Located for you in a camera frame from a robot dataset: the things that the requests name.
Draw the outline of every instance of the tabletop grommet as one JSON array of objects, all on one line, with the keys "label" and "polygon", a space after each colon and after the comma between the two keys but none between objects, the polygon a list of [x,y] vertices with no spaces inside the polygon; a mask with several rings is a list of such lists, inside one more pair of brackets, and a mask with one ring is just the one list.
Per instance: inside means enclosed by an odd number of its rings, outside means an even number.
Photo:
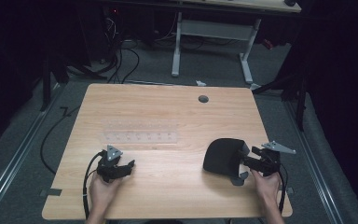
[{"label": "tabletop grommet", "polygon": [[208,96],[206,96],[206,95],[201,95],[201,96],[199,96],[199,101],[201,102],[201,103],[208,103],[208,101],[209,101],[209,98],[208,98]]}]

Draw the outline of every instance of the gray carpet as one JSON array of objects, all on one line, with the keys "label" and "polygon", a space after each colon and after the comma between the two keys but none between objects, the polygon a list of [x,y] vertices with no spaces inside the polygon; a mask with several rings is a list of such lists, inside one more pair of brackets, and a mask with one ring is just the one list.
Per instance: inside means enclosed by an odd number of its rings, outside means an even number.
[{"label": "gray carpet", "polygon": [[[194,48],[197,43],[186,44],[186,48]],[[207,86],[244,87],[244,82],[236,53],[226,53],[224,48],[238,50],[241,43],[220,47],[204,45],[196,50],[182,51],[179,77],[171,77],[173,46],[155,45],[150,48],[141,43],[133,50],[140,56],[137,69],[128,77],[129,82],[146,81],[175,85],[196,85],[200,80]],[[277,47],[273,50],[255,45],[249,57],[250,68],[256,84],[266,84],[273,80],[284,60],[289,46]],[[136,64],[136,56],[123,50],[123,64],[119,75],[121,78]],[[48,189],[54,178],[40,160],[39,149],[50,128],[62,118],[63,109],[68,111],[81,104],[86,88],[95,80],[86,77],[71,76],[66,86],[59,87],[62,93],[34,136],[29,153],[20,170],[9,185],[0,201],[0,223],[83,223],[77,221],[47,221],[41,217],[46,198],[39,196],[41,190]],[[22,139],[30,129],[34,120],[40,116],[41,85],[34,90],[34,98],[30,100],[13,117],[10,126],[0,139],[0,176],[4,172]],[[255,96],[269,140],[275,140],[287,147],[294,148],[296,155],[282,154],[282,163],[289,173],[289,199],[294,213],[285,219],[287,223],[330,223],[318,189],[315,187],[310,167],[306,160],[303,142],[298,137],[293,117],[288,111],[291,103],[283,103],[276,91],[267,91]],[[44,145],[47,164],[56,170],[60,163],[66,141],[70,135],[76,113],[64,119],[52,130]],[[305,136],[312,153],[323,171],[324,178],[331,189],[342,219],[345,223],[358,223],[358,202],[351,186],[337,164],[329,145],[324,139],[323,131],[313,111],[310,98],[307,99],[307,110],[304,117]],[[238,218],[233,223],[260,223],[256,218]]]}]

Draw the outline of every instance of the dark wall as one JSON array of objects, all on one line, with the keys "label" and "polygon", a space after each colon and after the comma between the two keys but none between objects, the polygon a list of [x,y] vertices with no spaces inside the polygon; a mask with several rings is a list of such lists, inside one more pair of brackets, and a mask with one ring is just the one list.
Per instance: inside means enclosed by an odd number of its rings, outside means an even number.
[{"label": "dark wall", "polygon": [[37,33],[22,1],[0,1],[0,134],[13,113],[32,97],[42,74]]},{"label": "dark wall", "polygon": [[311,13],[330,21],[302,28],[278,79],[305,78],[325,137],[358,197],[358,1],[327,9],[318,2]]}]

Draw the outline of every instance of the wooden table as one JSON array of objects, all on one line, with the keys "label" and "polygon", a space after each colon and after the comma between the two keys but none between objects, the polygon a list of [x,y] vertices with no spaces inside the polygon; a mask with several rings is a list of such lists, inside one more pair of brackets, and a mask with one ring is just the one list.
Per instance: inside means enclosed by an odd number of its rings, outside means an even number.
[{"label": "wooden table", "polygon": [[[201,95],[209,101],[201,103]],[[107,120],[165,120],[176,136],[168,143],[112,143],[124,153],[122,164],[135,160],[135,167],[106,218],[262,216],[251,175],[234,187],[227,177],[202,169],[205,151],[217,138],[243,139],[249,147],[269,141],[250,90],[91,84],[51,186],[62,189],[61,196],[48,196],[43,218],[85,218],[83,177],[91,158],[106,148]],[[288,200],[282,214],[292,214]]]}]

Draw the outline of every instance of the wrist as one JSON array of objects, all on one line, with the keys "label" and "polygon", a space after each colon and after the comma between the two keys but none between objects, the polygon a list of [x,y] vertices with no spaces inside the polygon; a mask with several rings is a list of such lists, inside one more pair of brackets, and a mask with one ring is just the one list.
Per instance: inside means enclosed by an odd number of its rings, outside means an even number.
[{"label": "wrist", "polygon": [[277,203],[276,198],[263,197],[261,201],[262,201],[263,207],[268,210],[278,209],[278,203]]}]

